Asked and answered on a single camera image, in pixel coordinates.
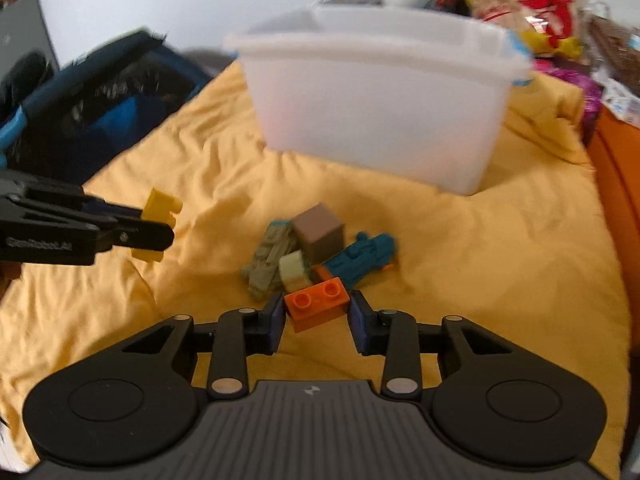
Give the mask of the left hand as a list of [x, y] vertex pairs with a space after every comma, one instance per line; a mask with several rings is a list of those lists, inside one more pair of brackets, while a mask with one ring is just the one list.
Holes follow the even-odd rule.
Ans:
[[19, 262], [0, 262], [0, 297], [3, 297], [9, 286], [22, 275], [22, 265]]

